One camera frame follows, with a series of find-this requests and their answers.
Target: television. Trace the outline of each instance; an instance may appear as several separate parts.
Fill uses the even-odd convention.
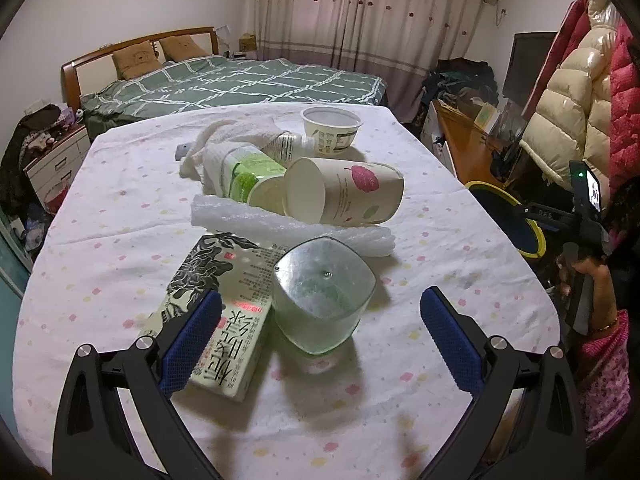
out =
[[[545,63],[556,32],[523,32],[513,35],[511,59],[502,95],[524,108]]]

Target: white floral tablecloth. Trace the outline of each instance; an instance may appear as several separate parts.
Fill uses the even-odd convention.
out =
[[[224,114],[270,115],[302,131],[306,106],[207,108],[115,128],[94,142],[34,266],[18,322],[15,415],[42,465],[50,469],[75,349],[85,342],[98,351],[127,348],[204,232],[190,225],[200,184],[178,176],[176,145]],[[543,351],[559,339],[542,286],[471,194],[386,108],[344,107],[364,120],[349,156],[404,173],[402,204],[386,223],[396,250],[371,261],[381,286],[331,370],[300,370],[272,338],[241,404],[192,385],[173,396],[228,480],[414,478],[470,400],[420,320],[428,286],[516,348]],[[161,467],[123,398],[143,456]]]

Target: drawer handle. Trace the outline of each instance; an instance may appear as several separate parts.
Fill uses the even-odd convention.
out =
[[[60,168],[64,168],[65,164],[66,164],[66,157],[63,158],[59,163],[55,165],[56,171],[59,170]]]

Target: curtain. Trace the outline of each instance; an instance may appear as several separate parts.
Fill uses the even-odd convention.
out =
[[[260,59],[380,76],[402,122],[438,59],[463,56],[482,0],[252,0]]]

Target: metal bolt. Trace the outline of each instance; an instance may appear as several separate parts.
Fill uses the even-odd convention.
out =
[[[78,349],[78,357],[87,357],[91,353],[91,345],[82,345]]]
[[[507,348],[507,340],[499,335],[491,338],[491,346],[496,350],[504,350]]]
[[[551,354],[551,357],[555,357],[556,359],[562,359],[564,357],[564,352],[557,346],[552,346],[549,349],[549,353]]]
[[[151,339],[148,335],[145,335],[136,341],[136,347],[139,348],[140,350],[146,350],[153,343],[154,343],[154,340]]]

